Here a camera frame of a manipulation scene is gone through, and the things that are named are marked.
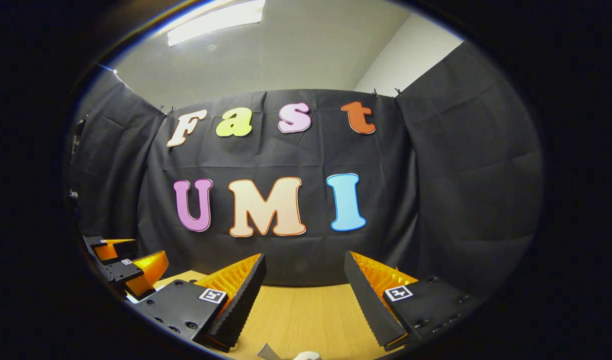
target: purple letter u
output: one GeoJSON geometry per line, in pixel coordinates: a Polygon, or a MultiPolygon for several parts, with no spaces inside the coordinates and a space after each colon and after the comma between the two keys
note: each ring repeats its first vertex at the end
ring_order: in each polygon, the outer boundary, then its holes
{"type": "Polygon", "coordinates": [[[192,231],[204,231],[210,226],[210,196],[208,192],[212,187],[212,180],[209,178],[200,178],[194,182],[199,192],[199,209],[200,218],[193,218],[190,216],[190,210],[188,208],[188,191],[190,189],[190,183],[186,180],[179,180],[175,182],[173,186],[177,195],[177,214],[182,224],[188,230],[192,231]]]}

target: screw hole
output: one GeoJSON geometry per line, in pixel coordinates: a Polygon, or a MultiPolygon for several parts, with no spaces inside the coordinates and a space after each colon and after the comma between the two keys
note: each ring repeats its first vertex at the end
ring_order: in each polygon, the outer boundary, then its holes
{"type": "Polygon", "coordinates": [[[415,328],[415,329],[422,328],[423,326],[425,326],[425,324],[427,324],[427,322],[428,322],[427,319],[420,320],[420,321],[416,322],[415,325],[413,325],[413,328],[415,328]]]}

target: white wall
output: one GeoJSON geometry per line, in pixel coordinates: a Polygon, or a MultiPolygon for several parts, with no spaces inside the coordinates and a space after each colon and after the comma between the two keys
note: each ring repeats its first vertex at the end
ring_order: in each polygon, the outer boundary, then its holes
{"type": "Polygon", "coordinates": [[[413,12],[375,58],[354,91],[396,96],[454,50],[462,39],[413,12]]]}

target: ceiling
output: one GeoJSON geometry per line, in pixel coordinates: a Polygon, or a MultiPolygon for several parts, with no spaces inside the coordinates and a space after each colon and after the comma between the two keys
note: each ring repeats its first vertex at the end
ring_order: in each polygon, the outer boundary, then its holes
{"type": "Polygon", "coordinates": [[[173,47],[156,34],[108,66],[167,110],[256,91],[351,91],[410,14],[385,0],[266,0],[261,23],[173,47]]]}

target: black curtain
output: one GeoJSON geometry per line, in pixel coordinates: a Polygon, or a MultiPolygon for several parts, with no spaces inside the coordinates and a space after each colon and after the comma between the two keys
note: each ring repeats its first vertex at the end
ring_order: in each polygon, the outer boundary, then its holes
{"type": "Polygon", "coordinates": [[[84,236],[136,238],[146,157],[164,117],[108,69],[80,100],[74,121],[87,121],[68,180],[84,236]]]}
{"type": "Polygon", "coordinates": [[[526,106],[464,42],[397,103],[417,155],[419,256],[412,272],[477,294],[495,289],[532,241],[543,158],[526,106]]]}
{"type": "Polygon", "coordinates": [[[168,114],[148,155],[148,170],[139,198],[139,241],[146,252],[164,249],[169,274],[195,271],[209,274],[248,256],[265,253],[265,284],[321,286],[346,283],[344,252],[373,258],[405,257],[411,250],[416,219],[415,153],[394,98],[340,90],[299,89],[264,91],[219,98],[176,109],[168,114]],[[360,134],[349,125],[343,105],[360,101],[372,109],[372,134],[360,134]],[[307,104],[311,126],[303,132],[282,133],[278,112],[286,104],[307,104]],[[252,110],[252,130],[246,136],[219,137],[217,125],[230,109],[252,110]],[[167,147],[178,117],[207,110],[184,144],[167,147]],[[327,177],[354,173],[358,206],[367,223],[351,231],[335,231],[333,189],[327,177]],[[233,193],[228,184],[252,180],[266,199],[282,177],[301,179],[299,214],[306,232],[279,236],[271,230],[251,237],[234,237],[233,193]],[[194,182],[210,179],[210,227],[187,230],[176,210],[174,182],[192,184],[190,214],[198,217],[194,182]]]}
{"type": "MultiPolygon", "coordinates": [[[[267,256],[267,285],[345,283],[343,253],[356,251],[412,276],[436,275],[486,294],[507,278],[532,240],[543,193],[543,162],[528,110],[504,76],[463,43],[400,96],[340,90],[281,90],[229,96],[167,116],[111,72],[82,103],[89,110],[71,182],[82,232],[137,237],[141,255],[165,250],[166,276],[209,274],[256,253],[267,256]],[[349,126],[343,105],[372,109],[372,134],[349,126]],[[306,103],[312,125],[285,134],[283,105],[306,103]],[[227,110],[252,110],[246,136],[219,137],[227,110]],[[207,110],[183,145],[168,147],[178,117],[207,110]],[[326,178],[356,173],[366,226],[339,232],[326,178]],[[255,182],[267,198],[278,178],[302,181],[301,235],[270,230],[233,237],[234,180],[255,182]],[[185,228],[173,183],[211,179],[211,224],[185,228]]],[[[199,214],[189,193],[190,213],[199,214]]]]}

